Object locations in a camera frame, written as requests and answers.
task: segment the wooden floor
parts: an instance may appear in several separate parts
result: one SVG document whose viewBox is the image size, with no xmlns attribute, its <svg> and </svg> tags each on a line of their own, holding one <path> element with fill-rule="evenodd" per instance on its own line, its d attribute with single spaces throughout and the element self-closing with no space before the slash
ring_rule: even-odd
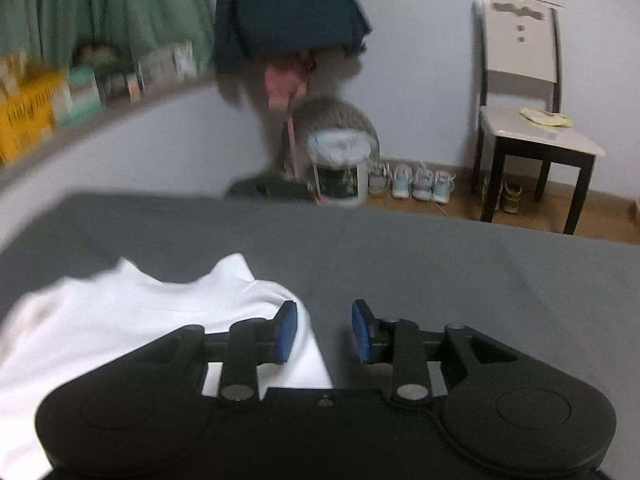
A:
<svg viewBox="0 0 640 480">
<path fill-rule="evenodd" d="M 545 196 L 542 202 L 536 203 L 533 193 L 525 193 L 517 215 L 500 210 L 495 213 L 494 223 L 562 233 L 570 203 L 571 199 L 560 196 Z M 418 202 L 413 198 L 398 200 L 389 192 L 378 198 L 369 197 L 366 207 L 444 216 L 434 203 Z M 482 203 L 478 194 L 457 189 L 451 202 L 442 208 L 451 217 L 478 220 Z M 631 204 L 622 199 L 587 202 L 575 235 L 640 245 L 640 227 L 636 226 L 634 216 Z"/>
</svg>

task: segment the black chair leg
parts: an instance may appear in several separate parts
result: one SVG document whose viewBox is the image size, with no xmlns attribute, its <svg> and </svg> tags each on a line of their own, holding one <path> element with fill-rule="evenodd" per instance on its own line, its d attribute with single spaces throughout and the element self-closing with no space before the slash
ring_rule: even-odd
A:
<svg viewBox="0 0 640 480">
<path fill-rule="evenodd" d="M 491 164 L 491 178 L 489 179 L 489 187 L 486 191 L 486 197 L 484 198 L 484 207 L 482 208 L 482 216 L 480 217 L 481 222 L 491 223 L 494 220 L 495 205 L 498 203 L 502 172 L 504 171 L 504 161 L 507 158 L 502 141 L 502 137 L 495 139 L 494 160 Z"/>
<path fill-rule="evenodd" d="M 471 193 L 478 192 L 478 183 L 480 182 L 480 164 L 482 163 L 482 147 L 484 145 L 484 130 L 481 121 L 482 117 L 478 119 L 478 145 L 476 146 L 474 172 L 471 175 Z"/>
<path fill-rule="evenodd" d="M 536 202 L 540 202 L 545 195 L 546 180 L 549 178 L 549 170 L 551 169 L 551 162 L 544 160 L 542 162 L 542 169 L 540 170 L 540 176 L 538 177 L 538 185 L 536 186 L 536 194 L 534 199 Z"/>
<path fill-rule="evenodd" d="M 566 235 L 574 234 L 575 228 L 578 226 L 582 206 L 584 205 L 587 193 L 589 192 L 589 184 L 591 182 L 591 175 L 593 174 L 593 165 L 595 160 L 595 156 L 592 156 L 584 166 L 580 167 L 578 182 L 575 184 L 574 198 L 571 200 L 569 215 L 564 226 L 564 234 Z"/>
</svg>

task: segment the sneaker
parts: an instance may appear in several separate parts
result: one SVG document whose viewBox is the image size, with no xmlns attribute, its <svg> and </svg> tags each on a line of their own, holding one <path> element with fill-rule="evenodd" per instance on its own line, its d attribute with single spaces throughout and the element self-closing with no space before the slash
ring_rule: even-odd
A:
<svg viewBox="0 0 640 480">
<path fill-rule="evenodd" d="M 518 214 L 522 186 L 513 182 L 505 182 L 502 192 L 502 210 L 512 215 Z"/>
<path fill-rule="evenodd" d="M 454 174 L 450 174 L 449 171 L 436 171 L 431 200 L 438 204 L 448 204 L 451 199 L 451 192 L 455 188 L 455 179 L 456 176 Z"/>
<path fill-rule="evenodd" d="M 482 183 L 482 188 L 480 190 L 480 196 L 482 197 L 482 203 L 486 201 L 486 190 L 489 189 L 489 175 L 484 176 L 484 182 Z M 502 197 L 502 190 L 504 189 L 504 181 L 500 183 L 500 189 L 498 190 L 498 200 L 495 202 L 495 210 L 500 210 L 500 198 Z"/>
<path fill-rule="evenodd" d="M 411 168 L 406 164 L 398 164 L 394 171 L 394 185 L 391 190 L 391 195 L 394 198 L 409 198 L 411 180 Z"/>
<path fill-rule="evenodd" d="M 426 164 L 415 169 L 414 198 L 428 202 L 433 194 L 433 171 Z"/>
<path fill-rule="evenodd" d="M 382 195 L 389 187 L 388 164 L 375 162 L 369 172 L 369 194 L 371 196 Z"/>
</svg>

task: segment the white wall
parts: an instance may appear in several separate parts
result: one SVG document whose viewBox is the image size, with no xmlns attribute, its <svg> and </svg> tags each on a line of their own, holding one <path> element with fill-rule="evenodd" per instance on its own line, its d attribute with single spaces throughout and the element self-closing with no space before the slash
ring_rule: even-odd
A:
<svg viewBox="0 0 640 480">
<path fill-rule="evenodd" d="M 359 106 L 380 135 L 383 156 L 471 166 L 472 0 L 361 1 L 374 31 L 359 72 L 342 78 L 345 62 L 321 64 L 312 91 L 337 91 Z M 607 150 L 592 188 L 638 195 L 640 0 L 564 4 L 563 111 Z M 554 165 L 550 179 L 574 184 L 576 176 Z"/>
<path fill-rule="evenodd" d="M 0 248 L 34 215 L 77 190 L 219 196 L 268 167 L 259 106 L 211 82 L 111 122 L 0 187 Z"/>
</svg>

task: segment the yellow box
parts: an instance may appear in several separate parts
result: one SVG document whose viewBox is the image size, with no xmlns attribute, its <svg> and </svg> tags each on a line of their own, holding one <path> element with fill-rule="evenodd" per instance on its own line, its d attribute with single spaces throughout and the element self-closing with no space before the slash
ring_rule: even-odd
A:
<svg viewBox="0 0 640 480">
<path fill-rule="evenodd" d="M 0 164 L 15 162 L 53 131 L 51 98 L 64 74 L 32 68 L 20 93 L 0 102 Z"/>
</svg>

